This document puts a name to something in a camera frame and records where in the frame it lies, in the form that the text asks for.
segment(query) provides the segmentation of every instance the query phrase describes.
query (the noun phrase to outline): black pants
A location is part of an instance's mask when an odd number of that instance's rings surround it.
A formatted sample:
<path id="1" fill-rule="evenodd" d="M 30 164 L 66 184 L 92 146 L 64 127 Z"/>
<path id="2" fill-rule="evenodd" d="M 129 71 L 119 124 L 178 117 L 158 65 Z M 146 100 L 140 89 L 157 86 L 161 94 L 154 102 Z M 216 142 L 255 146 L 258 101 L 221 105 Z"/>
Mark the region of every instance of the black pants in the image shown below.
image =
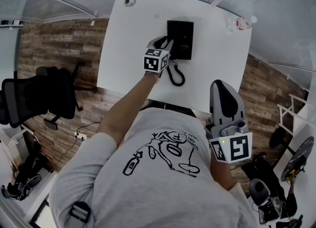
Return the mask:
<path id="1" fill-rule="evenodd" d="M 284 189 L 281 187 L 279 180 L 274 173 L 271 165 L 263 158 L 259 158 L 256 163 L 248 163 L 242 166 L 243 171 L 249 178 L 262 180 L 271 192 L 271 197 L 279 197 L 281 201 L 285 201 Z"/>
<path id="2" fill-rule="evenodd" d="M 149 104 L 143 107 L 140 111 L 143 111 L 144 109 L 147 109 L 147 108 L 159 108 L 159 109 L 171 110 L 171 111 L 179 112 L 185 115 L 190 115 L 196 118 L 196 115 L 193 113 L 191 109 L 180 107 L 173 104 L 165 104 L 165 107 L 164 107 L 164 103 L 151 100 Z"/>
<path id="3" fill-rule="evenodd" d="M 24 164 L 20 168 L 19 174 L 16 177 L 15 183 L 26 183 L 29 178 L 34 177 L 48 162 L 44 155 L 39 155 L 39 159 L 33 167 L 34 161 L 40 152 L 40 144 L 35 141 L 34 148 L 30 155 L 26 158 Z"/>

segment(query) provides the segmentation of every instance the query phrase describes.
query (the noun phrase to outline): white desk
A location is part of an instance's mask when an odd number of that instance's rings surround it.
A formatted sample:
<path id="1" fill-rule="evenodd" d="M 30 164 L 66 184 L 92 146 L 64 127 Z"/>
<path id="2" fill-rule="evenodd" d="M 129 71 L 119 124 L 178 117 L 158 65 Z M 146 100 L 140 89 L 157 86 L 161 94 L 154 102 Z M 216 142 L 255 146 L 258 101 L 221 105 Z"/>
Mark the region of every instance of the white desk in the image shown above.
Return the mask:
<path id="1" fill-rule="evenodd" d="M 167 35 L 167 20 L 180 20 L 194 22 L 192 60 L 176 61 L 186 83 L 173 86 L 164 71 L 149 98 L 208 113 L 214 80 L 221 79 L 239 90 L 251 29 L 230 34 L 226 21 L 236 17 L 198 0 L 136 0 L 133 7 L 125 7 L 124 1 L 116 0 L 111 13 L 98 87 L 126 94 L 144 75 L 148 42 Z"/>

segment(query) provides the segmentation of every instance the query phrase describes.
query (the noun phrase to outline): round black object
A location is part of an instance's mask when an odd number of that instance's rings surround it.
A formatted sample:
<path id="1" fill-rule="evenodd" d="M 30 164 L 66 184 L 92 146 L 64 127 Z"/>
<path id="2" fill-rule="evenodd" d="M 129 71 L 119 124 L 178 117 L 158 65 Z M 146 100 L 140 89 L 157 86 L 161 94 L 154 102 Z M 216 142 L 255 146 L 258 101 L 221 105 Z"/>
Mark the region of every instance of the round black object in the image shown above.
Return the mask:
<path id="1" fill-rule="evenodd" d="M 263 186 L 263 184 L 261 182 L 258 182 L 255 186 L 255 189 L 257 190 L 257 192 L 261 192 L 265 187 Z"/>
<path id="2" fill-rule="evenodd" d="M 286 131 L 279 127 L 276 129 L 276 131 L 272 134 L 272 137 L 270 138 L 269 146 L 270 148 L 276 148 L 278 145 L 285 145 L 284 137 L 285 137 Z"/>
<path id="3" fill-rule="evenodd" d="M 244 122 L 238 123 L 238 127 L 244 127 L 244 126 L 245 126 L 245 123 L 244 123 Z"/>

